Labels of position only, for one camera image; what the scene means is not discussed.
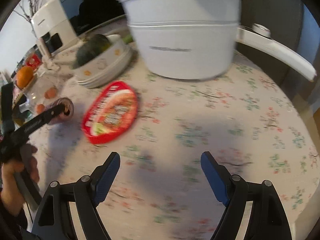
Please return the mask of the person's left hand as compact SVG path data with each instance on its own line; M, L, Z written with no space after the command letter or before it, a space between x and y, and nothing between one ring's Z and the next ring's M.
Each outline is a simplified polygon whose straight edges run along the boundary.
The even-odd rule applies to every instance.
M39 171L37 168L37 160L33 154L37 152L37 148L31 144L26 144L21 148L21 152L31 153L29 158L30 177L38 183L40 180ZM2 180L3 188L1 190L1 201L6 210L13 216L18 216L23 209L25 199L20 193L16 183L15 174L24 170L24 164L16 159L11 159L9 162L2 165Z

